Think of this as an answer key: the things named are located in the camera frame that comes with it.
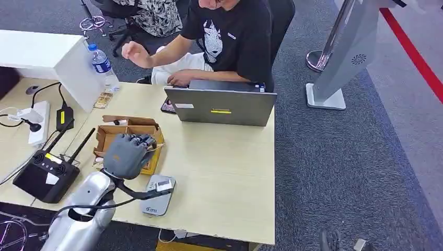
graphic print on t-shirt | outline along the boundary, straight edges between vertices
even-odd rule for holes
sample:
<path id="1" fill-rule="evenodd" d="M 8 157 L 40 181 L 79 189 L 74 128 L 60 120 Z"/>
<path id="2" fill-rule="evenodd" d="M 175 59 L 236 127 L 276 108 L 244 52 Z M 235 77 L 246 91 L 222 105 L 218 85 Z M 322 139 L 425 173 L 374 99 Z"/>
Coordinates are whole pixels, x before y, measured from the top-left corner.
<path id="1" fill-rule="evenodd" d="M 220 34 L 220 30 L 217 30 L 212 20 L 207 20 L 203 24 L 203 28 L 205 29 L 205 47 L 206 47 L 206 55 L 211 63 L 215 63 L 217 61 L 217 56 L 223 50 L 223 42 L 222 36 Z"/>

man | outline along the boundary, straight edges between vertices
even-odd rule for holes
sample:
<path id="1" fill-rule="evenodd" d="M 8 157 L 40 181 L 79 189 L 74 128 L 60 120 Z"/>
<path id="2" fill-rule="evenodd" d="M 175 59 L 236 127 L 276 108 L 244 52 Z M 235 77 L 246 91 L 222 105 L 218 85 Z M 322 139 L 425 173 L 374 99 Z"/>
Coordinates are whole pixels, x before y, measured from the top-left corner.
<path id="1" fill-rule="evenodd" d="M 191 0 L 183 30 L 166 47 L 150 56 L 131 41 L 122 55 L 140 67 L 153 67 L 153 84 L 188 86 L 193 79 L 266 83 L 271 79 L 266 1 Z M 188 51 L 197 39 L 203 40 L 204 53 L 192 55 Z"/>

hand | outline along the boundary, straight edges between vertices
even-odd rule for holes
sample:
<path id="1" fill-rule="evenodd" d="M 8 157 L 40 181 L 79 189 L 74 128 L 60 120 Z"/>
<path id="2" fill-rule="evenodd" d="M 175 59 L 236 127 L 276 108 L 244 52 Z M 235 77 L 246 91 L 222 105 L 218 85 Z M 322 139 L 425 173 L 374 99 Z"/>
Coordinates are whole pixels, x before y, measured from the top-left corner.
<path id="1" fill-rule="evenodd" d="M 154 60 L 143 45 L 131 41 L 122 48 L 122 56 L 142 68 L 154 67 Z"/>
<path id="2" fill-rule="evenodd" d="M 169 85 L 188 86 L 191 80 L 195 79 L 196 70 L 181 70 L 168 78 Z"/>

white pants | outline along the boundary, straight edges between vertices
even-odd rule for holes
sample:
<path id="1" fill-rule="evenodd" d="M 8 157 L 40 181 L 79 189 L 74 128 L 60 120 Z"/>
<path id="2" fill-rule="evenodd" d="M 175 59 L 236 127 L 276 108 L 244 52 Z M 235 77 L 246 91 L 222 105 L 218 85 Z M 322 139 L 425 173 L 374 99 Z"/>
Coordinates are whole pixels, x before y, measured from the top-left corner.
<path id="1" fill-rule="evenodd" d="M 151 82 L 153 85 L 167 85 L 169 76 L 181 70 L 214 71 L 210 65 L 205 63 L 203 52 L 198 54 L 186 53 L 181 59 L 172 64 L 154 67 Z"/>

power adapter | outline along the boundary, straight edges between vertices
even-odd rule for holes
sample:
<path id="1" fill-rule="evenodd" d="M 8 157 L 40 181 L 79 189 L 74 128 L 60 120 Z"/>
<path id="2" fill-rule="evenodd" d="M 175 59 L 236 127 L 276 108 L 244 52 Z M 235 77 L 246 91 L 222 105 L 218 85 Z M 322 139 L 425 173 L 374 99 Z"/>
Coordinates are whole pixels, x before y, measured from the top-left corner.
<path id="1" fill-rule="evenodd" d="M 57 131 L 62 131 L 66 123 L 69 123 L 71 119 L 74 118 L 74 110 L 69 106 L 63 106 L 60 110 L 57 110 L 57 125 L 56 129 Z M 74 128 L 74 122 L 69 124 L 66 128 L 66 130 Z"/>

